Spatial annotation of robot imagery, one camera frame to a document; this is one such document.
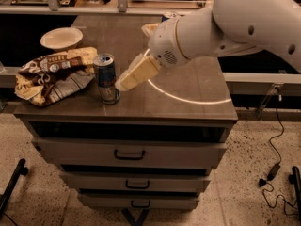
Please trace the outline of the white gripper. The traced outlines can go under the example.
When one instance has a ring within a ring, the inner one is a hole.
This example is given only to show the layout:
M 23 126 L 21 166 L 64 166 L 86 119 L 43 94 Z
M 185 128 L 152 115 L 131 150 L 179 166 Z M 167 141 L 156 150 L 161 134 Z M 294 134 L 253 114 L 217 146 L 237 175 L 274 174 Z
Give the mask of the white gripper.
M 153 78 L 160 71 L 160 64 L 165 67 L 176 67 L 187 64 L 187 58 L 180 49 L 177 40 L 179 17 L 155 24 L 144 24 L 142 32 L 150 38 L 148 46 L 152 56 L 137 56 L 129 68 L 119 77 L 115 86 L 119 91 L 133 89 L 137 85 Z

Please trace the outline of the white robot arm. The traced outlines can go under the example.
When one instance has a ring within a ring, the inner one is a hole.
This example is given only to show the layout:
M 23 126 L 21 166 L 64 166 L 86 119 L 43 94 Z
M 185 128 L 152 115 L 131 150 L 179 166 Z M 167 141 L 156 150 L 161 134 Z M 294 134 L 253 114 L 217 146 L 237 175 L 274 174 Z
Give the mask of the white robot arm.
M 206 8 L 153 24 L 151 29 L 148 50 L 119 77 L 118 90 L 151 79 L 161 67 L 261 50 L 301 71 L 301 8 L 294 0 L 214 0 Z

